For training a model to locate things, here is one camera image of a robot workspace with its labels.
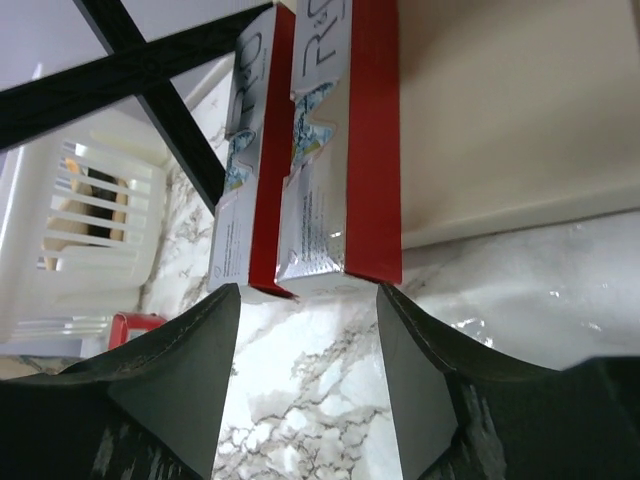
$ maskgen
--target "marble countertop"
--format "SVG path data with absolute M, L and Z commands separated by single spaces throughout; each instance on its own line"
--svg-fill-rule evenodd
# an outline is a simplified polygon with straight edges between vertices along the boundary
M 226 77 L 193 111 L 226 158 Z M 213 218 L 169 175 L 141 308 L 173 318 L 206 295 Z M 484 344 L 564 368 L 640 353 L 640 212 L 405 252 L 403 289 Z M 243 305 L 214 479 L 401 479 L 375 299 Z

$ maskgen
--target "cardboard box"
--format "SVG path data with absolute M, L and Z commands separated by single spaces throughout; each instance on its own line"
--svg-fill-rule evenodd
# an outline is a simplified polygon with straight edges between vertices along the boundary
M 295 17 L 281 4 L 238 38 L 225 193 L 215 212 L 208 288 L 237 283 L 243 300 L 291 294 L 274 283 L 282 182 L 289 173 Z
M 301 0 L 276 283 L 296 295 L 402 279 L 395 1 Z

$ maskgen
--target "beige board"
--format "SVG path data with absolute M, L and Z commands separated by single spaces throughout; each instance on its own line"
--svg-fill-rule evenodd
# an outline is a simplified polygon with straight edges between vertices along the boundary
M 398 1 L 405 248 L 640 206 L 637 5 Z

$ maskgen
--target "red can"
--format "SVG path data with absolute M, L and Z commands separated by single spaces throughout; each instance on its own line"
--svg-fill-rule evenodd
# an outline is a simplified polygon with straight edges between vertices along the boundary
M 167 322 L 166 319 L 152 314 L 120 312 L 113 317 L 109 350 L 119 347 L 129 340 L 139 337 Z

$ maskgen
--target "laundry basket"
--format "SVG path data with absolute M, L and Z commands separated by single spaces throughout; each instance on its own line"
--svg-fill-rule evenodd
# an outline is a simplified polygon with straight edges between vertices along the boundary
M 110 109 L 8 153 L 0 341 L 29 321 L 134 308 L 164 214 L 167 146 Z

